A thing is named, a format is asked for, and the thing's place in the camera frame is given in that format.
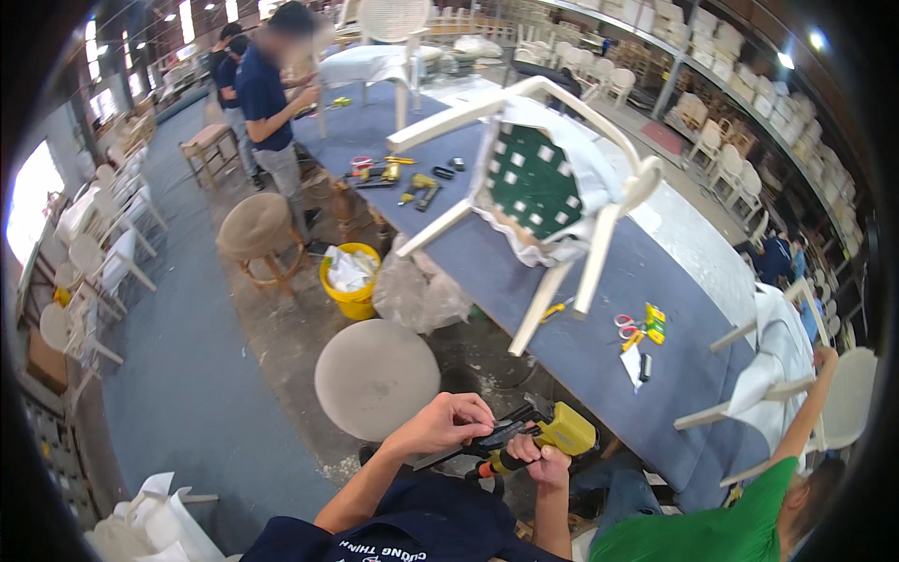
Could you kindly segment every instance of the beige upholstered stool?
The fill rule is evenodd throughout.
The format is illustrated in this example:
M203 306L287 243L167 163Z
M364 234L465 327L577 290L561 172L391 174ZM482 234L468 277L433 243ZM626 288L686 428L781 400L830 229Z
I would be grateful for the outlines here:
M225 138L230 138L231 144L234 145L234 155L229 158L225 158L221 149L221 142ZM197 181L200 189L203 189L203 184L200 182L200 171L206 173L209 178L209 184L216 189L218 188L216 185L216 174L224 170L229 162L240 157L240 152L237 150L237 137L235 137L234 131L224 124L209 125L206 129L194 135L189 142L182 143L181 151L184 153L184 159L187 160L187 165L191 167L193 179ZM210 164L216 157L221 158L222 165L213 170ZM200 161L199 168L194 167L194 158Z
M334 424L357 439L381 442L440 390L428 344L388 320L346 327L322 350L316 395Z
M303 238L293 226L293 216L287 198L278 193L259 193L241 201L225 217L218 231L218 250L237 261L250 276L256 287L279 285L293 297L288 279L299 269L306 249ZM297 261L287 271L281 272L275 262L274 252L283 249L290 241L297 245ZM274 279L256 279L250 272L250 261L262 258L269 265Z

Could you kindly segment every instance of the green t-shirt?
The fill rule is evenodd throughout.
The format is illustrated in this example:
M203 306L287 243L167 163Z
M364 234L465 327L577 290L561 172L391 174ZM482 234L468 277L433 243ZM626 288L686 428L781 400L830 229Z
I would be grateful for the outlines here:
M775 526L797 463L789 457L765 470L734 507L620 522L593 544L590 562L777 562Z

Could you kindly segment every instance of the dark hair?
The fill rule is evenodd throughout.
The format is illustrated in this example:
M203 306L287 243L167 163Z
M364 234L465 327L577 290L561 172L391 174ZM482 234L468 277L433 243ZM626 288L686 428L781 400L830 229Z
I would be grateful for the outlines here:
M225 51L240 55L242 57L244 55L244 51L246 51L246 46L249 44L250 38L248 38L246 35L238 35L227 43Z
M802 539L824 518L845 472L846 463L842 460L824 459L808 477L808 501L793 522L792 531L797 539Z
M282 4L269 19L269 29L295 37L311 35L314 28L312 13L299 2Z
M222 28L221 33L218 34L218 40L223 41L229 37L234 37L235 35L240 35L243 32L244 32L244 28L242 28L240 26L240 23L231 22Z

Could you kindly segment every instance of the grey round cushion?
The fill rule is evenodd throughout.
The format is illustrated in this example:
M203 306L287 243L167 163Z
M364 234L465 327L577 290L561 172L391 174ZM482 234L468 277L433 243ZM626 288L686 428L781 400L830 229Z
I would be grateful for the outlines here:
M316 394L325 414L364 441L384 441L437 396L440 382L427 343L381 319L341 330L316 364Z

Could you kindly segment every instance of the concrete floor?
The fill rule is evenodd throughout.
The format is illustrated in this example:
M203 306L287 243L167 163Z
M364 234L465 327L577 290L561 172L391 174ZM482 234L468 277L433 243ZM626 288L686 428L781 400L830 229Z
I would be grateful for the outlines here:
M495 79L499 72L483 74ZM594 108L626 131L641 156L655 154L654 143L638 133L642 115L602 103ZM103 364L102 385L88 385L78 423L104 515L147 476L174 470L176 486L221 497L195 514L233 554L246 550L273 515L314 518L359 469L360 442L331 424L315 395L317 357L351 323L322 289L319 260L291 280L298 295L292 300L275 288L256 289L236 263L218 256L221 222L254 192L239 165L216 191L198 190L177 145L211 122L224 122L218 107L195 103L160 125L150 144L145 175L171 230L149 232L159 256L143 256L139 264L158 291L129 280L129 314L102 335L125 363ZM665 159L669 184L728 241L744 239L733 219L671 160L676 155ZM315 171L304 177L307 207L325 208L314 235L336 241L327 181ZM356 208L357 239L375 246L370 216L361 201ZM280 258L286 263L291 257L287 251ZM575 406L539 366L508 355L510 337L483 315L426 341L441 366L443 388L479 392L497 416L520 406L525 391ZM609 432L581 410L607 444ZM471 461L456 459L439 469L458 474ZM524 521L532 518L532 494L523 471L507 482L506 502Z

